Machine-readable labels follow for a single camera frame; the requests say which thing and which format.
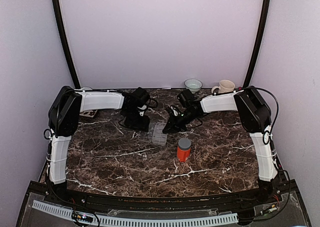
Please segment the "right black corner post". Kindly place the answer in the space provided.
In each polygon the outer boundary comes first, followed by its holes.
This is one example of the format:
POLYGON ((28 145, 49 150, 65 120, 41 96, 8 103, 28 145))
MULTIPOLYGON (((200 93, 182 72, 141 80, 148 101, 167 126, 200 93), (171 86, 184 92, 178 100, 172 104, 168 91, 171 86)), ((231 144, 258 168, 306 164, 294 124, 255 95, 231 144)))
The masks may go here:
POLYGON ((264 31, 266 27, 266 22, 267 22, 267 17, 268 17, 268 12, 269 12, 269 6, 270 6, 270 1, 271 0, 263 0, 262 1, 262 7, 261 7, 261 13, 260 13, 260 18, 259 18, 259 23, 258 23, 258 28, 257 28, 257 33, 256 33, 256 38, 254 42, 254 46, 252 49, 252 54, 251 58, 249 61, 248 69, 244 78, 243 82, 243 87, 246 88, 250 85, 254 70, 256 67, 256 63, 258 60, 263 36, 264 36, 264 31))

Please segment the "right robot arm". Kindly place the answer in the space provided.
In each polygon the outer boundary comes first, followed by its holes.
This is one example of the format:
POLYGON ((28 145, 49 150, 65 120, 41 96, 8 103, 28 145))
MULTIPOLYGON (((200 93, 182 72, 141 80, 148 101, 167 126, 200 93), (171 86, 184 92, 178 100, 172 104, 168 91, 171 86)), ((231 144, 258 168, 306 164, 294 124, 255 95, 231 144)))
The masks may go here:
POLYGON ((259 91, 258 87, 249 86, 197 99, 190 90, 184 90, 177 99, 185 110, 180 111, 174 105, 167 107, 169 118, 162 132, 173 134, 185 131, 189 123, 213 112, 237 111, 242 127, 252 139, 258 162, 259 189, 255 192, 255 200, 266 204, 275 195, 273 182, 279 173, 279 166, 272 137, 275 121, 271 119, 271 109, 259 91))

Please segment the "white ceramic bowl back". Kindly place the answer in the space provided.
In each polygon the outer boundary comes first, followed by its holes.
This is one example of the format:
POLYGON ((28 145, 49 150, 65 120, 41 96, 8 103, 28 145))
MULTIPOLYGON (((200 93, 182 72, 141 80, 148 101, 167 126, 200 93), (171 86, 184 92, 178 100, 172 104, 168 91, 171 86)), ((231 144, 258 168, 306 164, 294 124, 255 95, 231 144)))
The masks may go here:
POLYGON ((203 83, 198 79, 191 78, 184 81, 184 86, 194 94, 203 87, 203 83))

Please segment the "clear plastic pill organizer box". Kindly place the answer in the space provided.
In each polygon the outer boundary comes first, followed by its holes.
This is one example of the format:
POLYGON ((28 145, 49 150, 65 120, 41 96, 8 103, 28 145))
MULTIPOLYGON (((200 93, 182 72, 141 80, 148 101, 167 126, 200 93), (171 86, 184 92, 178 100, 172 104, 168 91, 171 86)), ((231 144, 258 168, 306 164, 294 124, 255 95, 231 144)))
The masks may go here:
POLYGON ((142 142, 164 146, 167 143, 167 134, 163 133, 165 125, 163 122, 150 122, 148 132, 142 131, 138 139, 142 142))

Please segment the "cream ceramic mug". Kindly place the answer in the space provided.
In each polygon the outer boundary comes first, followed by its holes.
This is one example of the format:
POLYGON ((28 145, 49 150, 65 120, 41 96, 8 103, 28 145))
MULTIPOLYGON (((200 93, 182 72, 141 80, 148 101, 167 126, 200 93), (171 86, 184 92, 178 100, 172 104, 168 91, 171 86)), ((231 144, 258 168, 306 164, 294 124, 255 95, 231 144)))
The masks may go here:
POLYGON ((236 85, 234 82, 227 79, 223 79, 219 82, 218 86, 214 86, 211 89, 211 93, 214 95, 230 93, 230 92, 233 92, 235 88, 236 88, 236 85))

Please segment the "black corner post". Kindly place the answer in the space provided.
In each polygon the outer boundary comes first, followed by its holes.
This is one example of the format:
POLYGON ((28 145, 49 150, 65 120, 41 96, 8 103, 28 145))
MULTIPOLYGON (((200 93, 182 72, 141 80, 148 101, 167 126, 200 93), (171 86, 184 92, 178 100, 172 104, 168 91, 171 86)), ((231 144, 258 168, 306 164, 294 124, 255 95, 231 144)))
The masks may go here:
POLYGON ((256 33, 256 38, 254 42, 254 46, 252 49, 252 54, 251 58, 249 61, 248 69, 244 78, 243 82, 243 87, 246 88, 250 85, 254 70, 256 67, 256 63, 258 60, 263 36, 264 36, 264 31, 266 27, 266 22, 267 22, 267 17, 268 17, 268 12, 269 12, 269 6, 270 6, 270 1, 271 0, 263 0, 262 1, 262 7, 261 7, 261 13, 260 13, 260 18, 259 18, 259 23, 258 23, 258 28, 257 28, 257 33, 256 33))
POLYGON ((68 71, 71 76, 71 80, 74 87, 76 89, 80 89, 81 84, 80 84, 80 81, 76 72, 76 68, 73 62, 72 54, 70 51, 67 34, 64 26, 64 21, 63 21, 63 15, 61 11, 60 0, 51 0, 51 1, 52 1, 53 11, 54 11, 54 16, 55 16, 56 26, 58 29, 58 34, 59 34, 61 46, 63 49, 64 57, 67 63, 68 71))

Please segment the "left black corner post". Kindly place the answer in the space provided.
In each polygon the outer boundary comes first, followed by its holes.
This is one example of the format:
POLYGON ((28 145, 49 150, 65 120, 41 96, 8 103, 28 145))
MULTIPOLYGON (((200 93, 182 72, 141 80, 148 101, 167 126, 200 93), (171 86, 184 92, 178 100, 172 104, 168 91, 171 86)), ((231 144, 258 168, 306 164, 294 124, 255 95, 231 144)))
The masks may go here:
POLYGON ((58 29, 58 34, 59 34, 61 46, 63 49, 64 57, 67 63, 68 71, 71 76, 71 80, 74 87, 76 89, 80 89, 81 84, 80 84, 80 81, 76 72, 76 68, 73 62, 72 54, 70 51, 67 34, 64 26, 64 21, 63 21, 63 15, 61 11, 60 0, 51 0, 51 1, 52 1, 53 11, 54 11, 54 16, 55 16, 56 26, 58 29))

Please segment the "patterned coaster mat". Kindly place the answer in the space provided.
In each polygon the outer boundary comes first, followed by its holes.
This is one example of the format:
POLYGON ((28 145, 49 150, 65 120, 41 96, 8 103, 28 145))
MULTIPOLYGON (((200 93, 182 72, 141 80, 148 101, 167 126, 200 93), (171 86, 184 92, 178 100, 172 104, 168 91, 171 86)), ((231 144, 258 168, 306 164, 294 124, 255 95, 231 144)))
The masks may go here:
POLYGON ((83 111, 81 112, 79 115, 82 117, 87 117, 87 118, 94 118, 95 115, 97 114, 98 110, 94 109, 94 110, 87 110, 87 111, 83 111))

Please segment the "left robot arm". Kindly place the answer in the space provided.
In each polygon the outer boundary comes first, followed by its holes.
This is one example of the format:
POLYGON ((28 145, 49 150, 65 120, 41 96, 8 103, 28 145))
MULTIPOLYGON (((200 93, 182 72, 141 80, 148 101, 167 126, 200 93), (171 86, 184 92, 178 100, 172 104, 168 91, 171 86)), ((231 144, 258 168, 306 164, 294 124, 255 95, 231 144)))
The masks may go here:
POLYGON ((81 113, 90 110, 120 110, 124 127, 148 132, 150 118, 145 112, 152 99, 147 90, 138 87, 133 92, 106 89, 61 88, 48 112, 48 129, 43 133, 49 141, 47 149, 47 184, 51 197, 60 205, 67 205, 71 195, 67 191, 66 165, 72 136, 78 129, 81 113))

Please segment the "red pill bottle grey cap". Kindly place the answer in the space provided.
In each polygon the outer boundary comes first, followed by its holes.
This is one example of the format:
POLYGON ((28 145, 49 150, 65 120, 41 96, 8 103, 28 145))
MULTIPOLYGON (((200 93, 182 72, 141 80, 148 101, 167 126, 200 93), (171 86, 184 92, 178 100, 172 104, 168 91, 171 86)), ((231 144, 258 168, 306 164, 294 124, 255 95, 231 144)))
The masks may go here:
POLYGON ((188 138, 181 138, 177 144, 177 158, 180 162, 186 162, 190 156, 191 141, 188 138))

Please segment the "black front rail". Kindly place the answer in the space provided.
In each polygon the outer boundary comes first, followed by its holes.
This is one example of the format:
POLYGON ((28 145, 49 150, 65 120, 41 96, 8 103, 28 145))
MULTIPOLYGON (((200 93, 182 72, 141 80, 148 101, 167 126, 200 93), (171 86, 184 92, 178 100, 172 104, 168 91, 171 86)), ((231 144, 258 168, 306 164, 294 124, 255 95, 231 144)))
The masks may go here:
POLYGON ((296 182, 283 181, 270 184, 264 188, 256 188, 234 193, 224 193, 208 196, 194 197, 124 197, 94 193, 86 193, 63 187, 62 190, 52 192, 43 183, 31 181, 27 188, 26 197, 31 193, 37 194, 45 201, 55 204, 66 204, 68 207, 75 206, 78 210, 105 213, 107 210, 120 209, 130 211, 191 211, 217 208, 220 211, 247 211, 259 204, 269 204, 284 200, 288 191, 298 189, 296 182))

